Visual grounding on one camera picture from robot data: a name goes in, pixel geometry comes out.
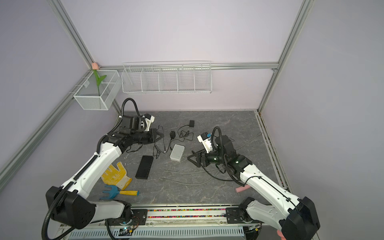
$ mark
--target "gray cable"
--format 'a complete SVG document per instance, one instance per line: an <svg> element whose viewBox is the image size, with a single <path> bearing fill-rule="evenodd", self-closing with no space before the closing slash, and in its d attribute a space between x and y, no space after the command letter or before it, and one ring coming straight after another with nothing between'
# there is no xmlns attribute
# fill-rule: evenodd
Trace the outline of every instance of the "gray cable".
<svg viewBox="0 0 384 240"><path fill-rule="evenodd" d="M212 171L212 170L216 170L217 168L213 168L213 169L207 169L207 171ZM172 172L172 173L180 173L180 174L192 174L192 173L199 173L199 172L205 172L205 171L198 171L198 172L174 172L174 171L170 171L170 170L164 170L164 172Z"/></svg>
<svg viewBox="0 0 384 240"><path fill-rule="evenodd" d="M249 139L248 141L246 141L246 142L245 142L243 145L241 145L240 147L235 148L235 150L244 147L245 145L247 145L247 143L249 143L250 141L252 141L252 140L255 139L256 137L258 137L260 134L261 134L261 132L260 132L259 134L257 134L256 136L254 136L253 138L251 138L251 139Z"/></svg>
<svg viewBox="0 0 384 240"><path fill-rule="evenodd" d="M170 181L170 182L176 182L176 183L180 183L180 184L184 184L184 185L188 185L188 186L197 186L197 185L203 185L203 184L206 184L207 182L211 181L212 179L214 178L210 178L208 181L206 182L202 182L202 183L196 183L196 184L192 184L192 183L185 183L185 182L178 182L178 181L175 181L175 180L170 180L170 179L166 179L166 178L161 178L161 179L164 179L164 180L167 180L167 181Z"/></svg>

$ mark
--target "pink foam tube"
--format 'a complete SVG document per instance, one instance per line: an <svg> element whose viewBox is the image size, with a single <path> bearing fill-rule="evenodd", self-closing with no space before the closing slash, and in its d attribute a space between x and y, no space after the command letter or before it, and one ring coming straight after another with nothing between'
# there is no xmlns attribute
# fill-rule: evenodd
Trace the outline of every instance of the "pink foam tube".
<svg viewBox="0 0 384 240"><path fill-rule="evenodd" d="M287 239L284 237L283 233L282 233L281 231L279 231L279 230L277 230L277 235L279 235L279 237L281 237L281 240L287 240Z"/></svg>
<svg viewBox="0 0 384 240"><path fill-rule="evenodd" d="M245 185L244 187L237 187L237 188L235 188L235 192L239 193L239 192L242 192L244 190L247 190L250 187L251 186L249 186L249 185Z"/></svg>

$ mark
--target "wire basket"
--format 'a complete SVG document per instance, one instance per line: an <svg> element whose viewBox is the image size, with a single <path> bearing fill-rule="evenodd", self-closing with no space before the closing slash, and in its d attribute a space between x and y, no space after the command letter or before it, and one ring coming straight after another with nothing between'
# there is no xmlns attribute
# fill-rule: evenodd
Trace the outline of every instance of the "wire basket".
<svg viewBox="0 0 384 240"><path fill-rule="evenodd" d="M121 74L125 93L211 93L210 63L129 65Z"/></svg>
<svg viewBox="0 0 384 240"><path fill-rule="evenodd" d="M97 70L99 76L107 75L100 83L92 73L75 92L73 97L84 110L108 110L121 88L120 75L116 70Z"/></svg>

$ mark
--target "gray marble tabletop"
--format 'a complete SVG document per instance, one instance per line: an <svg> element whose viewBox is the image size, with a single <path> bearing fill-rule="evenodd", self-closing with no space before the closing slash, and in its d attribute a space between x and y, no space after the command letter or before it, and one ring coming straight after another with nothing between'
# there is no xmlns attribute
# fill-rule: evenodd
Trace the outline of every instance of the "gray marble tabletop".
<svg viewBox="0 0 384 240"><path fill-rule="evenodd" d="M253 111L162 111L148 113L155 116L155 122L152 123L151 127L158 128L159 125L163 127L166 147L168 147L170 141L169 133L177 131L183 125L189 124L189 120L195 121L195 127L187 126L182 128L182 130L193 132L193 140L185 140L184 142L173 141L171 146L174 144L185 146L181 161L177 162L170 159L171 150L167 153L161 153L157 159L154 158L147 180L136 179L135 175L141 157L143 155L152 156L154 144L144 145L137 152L124 152L113 162L113 165L116 166L116 163L120 161L123 163L127 170L127 175L132 178L132 182L125 190L138 190L140 194L138 196L119 194L114 198L115 200L123 200L131 204L237 205L245 198L253 197L263 204L269 204L253 189L236 193L235 188L239 185L234 182L212 179L202 168L197 168L187 160L187 156L192 154L191 150L198 151L204 148L198 142L197 136L204 132L212 132L213 127L219 126L223 135L227 135L234 140L233 145L235 148L241 147L256 136L247 144L237 149L237 153L249 158L265 175L277 183L277 178ZM137 149L138 146L138 144L134 144L131 150ZM156 146L163 149L163 140L158 141ZM213 169L210 173L212 175L217 174L216 177L218 178L230 179L228 174L218 173L213 164L209 165L208 169ZM180 184L167 179L196 185ZM105 196L102 193L105 190L104 186L105 184L99 179L87 199L89 201L99 201L100 197Z"/></svg>

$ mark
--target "yellow handle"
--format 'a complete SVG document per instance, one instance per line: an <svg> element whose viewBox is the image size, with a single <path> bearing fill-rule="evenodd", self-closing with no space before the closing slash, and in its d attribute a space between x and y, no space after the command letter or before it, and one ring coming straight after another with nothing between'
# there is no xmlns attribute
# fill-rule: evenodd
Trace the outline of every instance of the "yellow handle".
<svg viewBox="0 0 384 240"><path fill-rule="evenodd" d="M137 196L139 195L139 191L120 191L120 194Z"/></svg>

